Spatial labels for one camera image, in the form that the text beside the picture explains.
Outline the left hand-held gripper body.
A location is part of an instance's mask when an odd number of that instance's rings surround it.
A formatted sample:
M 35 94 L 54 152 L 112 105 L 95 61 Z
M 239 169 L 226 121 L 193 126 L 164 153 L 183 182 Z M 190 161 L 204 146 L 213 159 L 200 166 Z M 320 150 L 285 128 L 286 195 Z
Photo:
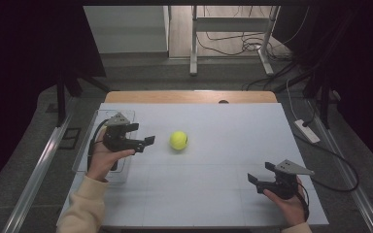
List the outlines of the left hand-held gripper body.
M 130 132 L 124 132 L 123 126 L 131 124 L 131 122 L 122 114 L 117 113 L 104 122 L 105 134 L 103 137 L 104 146 L 113 152 L 122 150 L 135 150 L 136 144 L 140 140 L 129 139 L 127 134 Z

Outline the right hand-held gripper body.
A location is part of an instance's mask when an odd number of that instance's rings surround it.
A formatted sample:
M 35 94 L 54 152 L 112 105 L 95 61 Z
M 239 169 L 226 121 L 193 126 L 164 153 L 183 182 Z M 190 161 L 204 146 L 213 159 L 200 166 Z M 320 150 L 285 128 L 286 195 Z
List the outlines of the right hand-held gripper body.
M 279 196 L 281 199 L 288 200 L 298 191 L 298 175 L 313 176 L 314 171 L 302 167 L 292 161 L 284 160 L 275 165 L 274 182 L 258 182 L 256 190 L 262 194 L 264 189 L 268 189 Z

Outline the yellow tennis ball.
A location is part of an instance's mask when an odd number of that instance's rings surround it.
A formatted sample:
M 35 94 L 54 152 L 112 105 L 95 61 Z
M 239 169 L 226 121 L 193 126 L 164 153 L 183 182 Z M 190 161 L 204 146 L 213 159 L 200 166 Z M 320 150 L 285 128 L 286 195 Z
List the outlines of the yellow tennis ball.
M 175 131 L 171 134 L 169 143 L 174 150 L 183 150 L 187 146 L 187 134 L 184 131 Z

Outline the person's right hand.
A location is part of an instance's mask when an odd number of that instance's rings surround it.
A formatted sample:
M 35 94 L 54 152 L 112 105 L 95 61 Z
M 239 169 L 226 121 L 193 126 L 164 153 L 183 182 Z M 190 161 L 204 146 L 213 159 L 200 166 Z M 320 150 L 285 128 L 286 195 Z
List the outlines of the person's right hand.
M 296 195 L 284 200 L 268 189 L 264 189 L 263 194 L 278 206 L 289 227 L 307 222 L 303 203 Z

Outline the person's left hand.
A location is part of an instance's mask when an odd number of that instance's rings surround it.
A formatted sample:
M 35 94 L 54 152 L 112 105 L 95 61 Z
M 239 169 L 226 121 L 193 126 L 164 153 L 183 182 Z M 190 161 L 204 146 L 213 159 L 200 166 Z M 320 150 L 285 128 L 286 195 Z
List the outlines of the person's left hand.
M 107 174 L 117 161 L 135 153 L 135 150 L 122 150 L 117 152 L 108 150 L 103 145 L 104 134 L 105 131 L 101 130 L 97 137 L 97 140 L 93 146 L 93 154 L 89 169 L 86 172 L 86 175 L 90 179 L 99 182 L 106 181 Z

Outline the white table mat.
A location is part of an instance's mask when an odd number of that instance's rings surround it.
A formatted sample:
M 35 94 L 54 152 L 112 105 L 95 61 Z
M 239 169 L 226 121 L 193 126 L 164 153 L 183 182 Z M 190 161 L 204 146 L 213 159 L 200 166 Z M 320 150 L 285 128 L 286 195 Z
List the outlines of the white table mat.
M 103 104 L 135 112 L 139 138 L 154 144 L 131 158 L 127 181 L 110 183 L 103 223 L 118 228 L 279 226 L 279 208 L 247 174 L 271 181 L 264 164 L 301 164 L 283 107 L 272 104 Z M 174 150 L 175 131 L 187 146 Z

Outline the wooden table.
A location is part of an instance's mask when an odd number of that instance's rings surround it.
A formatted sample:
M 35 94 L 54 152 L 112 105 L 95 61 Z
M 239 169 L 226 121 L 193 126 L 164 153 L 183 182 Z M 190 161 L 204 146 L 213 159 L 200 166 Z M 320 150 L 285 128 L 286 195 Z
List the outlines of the wooden table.
M 111 91 L 105 103 L 218 104 L 277 103 L 271 91 L 147 90 Z

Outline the white power strip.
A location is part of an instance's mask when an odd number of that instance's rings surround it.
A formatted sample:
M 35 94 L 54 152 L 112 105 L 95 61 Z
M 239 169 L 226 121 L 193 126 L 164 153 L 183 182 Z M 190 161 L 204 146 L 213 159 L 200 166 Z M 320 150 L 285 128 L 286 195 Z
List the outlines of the white power strip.
M 294 122 L 295 126 L 302 133 L 302 135 L 312 144 L 318 143 L 321 139 L 313 132 L 309 126 L 304 126 L 304 121 L 298 119 Z

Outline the black tripod stand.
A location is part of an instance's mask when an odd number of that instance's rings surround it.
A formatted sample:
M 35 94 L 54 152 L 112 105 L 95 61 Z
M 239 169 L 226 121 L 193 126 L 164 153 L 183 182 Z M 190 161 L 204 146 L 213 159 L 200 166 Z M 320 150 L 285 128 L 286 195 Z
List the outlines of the black tripod stand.
M 60 71 L 56 78 L 56 95 L 57 95 L 57 127 L 60 127 L 66 120 L 66 100 L 65 90 L 68 90 L 72 97 L 80 97 L 83 89 L 78 82 L 82 79 L 87 83 L 99 88 L 100 90 L 108 93 L 110 89 L 103 83 L 97 81 L 94 77 L 85 74 L 78 69 L 69 71 Z
M 319 96 L 317 100 L 320 107 L 320 120 L 326 129 L 329 129 L 328 106 L 329 106 L 330 82 L 329 76 L 323 71 L 316 71 L 307 82 L 303 94 L 306 98 Z

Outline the white cabinet panel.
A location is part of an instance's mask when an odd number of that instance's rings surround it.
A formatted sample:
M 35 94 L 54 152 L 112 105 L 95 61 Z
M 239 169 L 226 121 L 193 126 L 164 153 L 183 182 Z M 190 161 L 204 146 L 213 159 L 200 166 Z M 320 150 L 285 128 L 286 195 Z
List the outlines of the white cabinet panel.
M 167 6 L 86 6 L 85 15 L 100 53 L 167 52 Z

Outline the dark curtain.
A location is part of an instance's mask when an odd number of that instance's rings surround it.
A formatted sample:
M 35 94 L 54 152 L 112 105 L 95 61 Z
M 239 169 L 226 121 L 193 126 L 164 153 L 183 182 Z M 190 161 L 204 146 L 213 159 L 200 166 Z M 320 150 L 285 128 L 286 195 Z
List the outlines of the dark curtain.
M 373 153 L 373 0 L 310 0 L 307 34 L 295 41 L 308 49 L 295 57 L 313 66 L 329 51 L 341 23 L 340 41 L 322 68 L 341 100 L 338 110 Z
M 64 79 L 105 71 L 77 0 L 0 0 L 0 171 L 37 108 L 38 96 Z

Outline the aluminium floor rail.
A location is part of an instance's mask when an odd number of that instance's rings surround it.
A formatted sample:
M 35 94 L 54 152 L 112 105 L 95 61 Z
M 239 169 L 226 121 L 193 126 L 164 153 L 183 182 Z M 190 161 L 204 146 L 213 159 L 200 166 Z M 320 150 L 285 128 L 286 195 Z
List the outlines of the aluminium floor rail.
M 338 147 L 332 133 L 321 122 L 318 116 L 317 108 L 314 107 L 310 101 L 306 101 L 306 104 L 313 113 L 313 122 L 317 125 L 325 145 L 331 152 L 334 152 L 341 158 L 344 158 L 344 154 Z M 364 192 L 363 188 L 360 187 L 360 180 L 358 176 L 355 175 L 355 172 L 351 166 L 347 165 L 345 162 L 342 162 L 339 158 L 336 159 L 336 164 L 347 187 L 353 188 L 356 186 L 356 189 L 351 191 L 352 197 L 357 205 L 358 211 L 363 217 L 365 224 L 369 228 L 369 231 L 373 233 L 373 205 L 371 204 L 370 199 Z
M 51 166 L 51 162 L 59 147 L 62 137 L 68 128 L 78 102 L 78 97 L 69 98 L 66 105 L 66 117 L 64 121 L 53 129 L 51 136 L 1 233 L 19 232 L 42 185 L 44 177 Z

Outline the white metal desk frame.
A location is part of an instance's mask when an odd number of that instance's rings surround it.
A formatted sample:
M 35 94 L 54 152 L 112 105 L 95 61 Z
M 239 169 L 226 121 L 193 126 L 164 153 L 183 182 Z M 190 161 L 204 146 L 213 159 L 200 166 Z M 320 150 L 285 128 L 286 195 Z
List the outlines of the white metal desk frame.
M 197 75 L 198 32 L 255 32 L 263 33 L 263 42 L 257 54 L 267 76 L 274 74 L 267 58 L 267 46 L 275 25 L 279 6 L 272 6 L 268 17 L 198 17 L 197 6 L 192 6 L 192 34 L 189 73 Z

